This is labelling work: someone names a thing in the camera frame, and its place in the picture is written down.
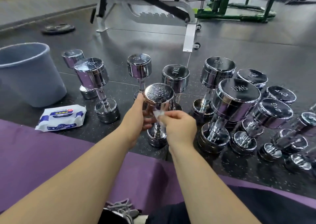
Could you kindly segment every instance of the person's right hand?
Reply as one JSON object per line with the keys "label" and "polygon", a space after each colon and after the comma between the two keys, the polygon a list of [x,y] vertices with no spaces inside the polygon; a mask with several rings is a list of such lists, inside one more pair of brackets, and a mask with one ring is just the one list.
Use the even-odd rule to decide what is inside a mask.
{"label": "person's right hand", "polygon": [[197,132],[194,118],[183,111],[167,111],[158,119],[166,125],[167,140],[171,149],[193,146]]}

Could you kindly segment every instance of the purple mat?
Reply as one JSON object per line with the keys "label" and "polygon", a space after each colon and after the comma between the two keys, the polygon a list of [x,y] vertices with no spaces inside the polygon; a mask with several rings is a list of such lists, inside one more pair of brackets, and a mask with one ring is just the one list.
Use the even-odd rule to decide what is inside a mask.
{"label": "purple mat", "polygon": [[[0,120],[0,211],[8,209],[85,153],[93,143]],[[316,209],[316,200],[282,190],[220,176],[228,185],[270,190]],[[128,153],[109,201],[130,198],[144,214],[183,201],[170,162]]]}

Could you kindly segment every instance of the bucket rim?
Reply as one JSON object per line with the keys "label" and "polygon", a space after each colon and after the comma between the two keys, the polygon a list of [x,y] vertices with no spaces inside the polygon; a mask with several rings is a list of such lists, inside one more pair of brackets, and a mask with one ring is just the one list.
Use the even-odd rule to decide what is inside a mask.
{"label": "bucket rim", "polygon": [[5,46],[5,47],[2,47],[0,48],[0,51],[3,50],[3,49],[6,49],[6,48],[9,48],[11,46],[20,46],[20,45],[29,45],[29,44],[41,44],[43,46],[45,46],[45,50],[42,51],[41,53],[33,56],[33,57],[30,57],[30,58],[27,58],[27,59],[24,59],[24,60],[21,60],[21,61],[17,61],[17,62],[11,62],[11,63],[5,63],[5,64],[0,64],[0,68],[6,68],[6,67],[11,67],[11,66],[16,66],[16,65],[19,65],[20,63],[22,62],[25,62],[25,61],[30,61],[32,59],[35,59],[39,56],[41,56],[42,54],[48,52],[50,50],[49,46],[45,43],[39,43],[39,42],[30,42],[30,43],[20,43],[20,44],[13,44],[13,45],[8,45],[8,46]]}

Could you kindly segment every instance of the person's left arm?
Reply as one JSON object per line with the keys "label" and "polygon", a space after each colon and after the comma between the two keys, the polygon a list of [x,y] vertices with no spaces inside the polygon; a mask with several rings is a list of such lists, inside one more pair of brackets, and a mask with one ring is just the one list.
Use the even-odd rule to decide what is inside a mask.
{"label": "person's left arm", "polygon": [[97,223],[126,153],[153,122],[143,118],[143,101],[139,94],[115,131],[2,213],[0,224]]}

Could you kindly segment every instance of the wet wipes package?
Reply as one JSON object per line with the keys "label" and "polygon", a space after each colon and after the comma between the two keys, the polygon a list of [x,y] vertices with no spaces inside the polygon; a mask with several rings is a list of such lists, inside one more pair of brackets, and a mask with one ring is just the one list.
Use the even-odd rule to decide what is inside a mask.
{"label": "wet wipes package", "polygon": [[80,105],[69,105],[44,110],[35,130],[42,132],[56,131],[83,125],[86,108]]}

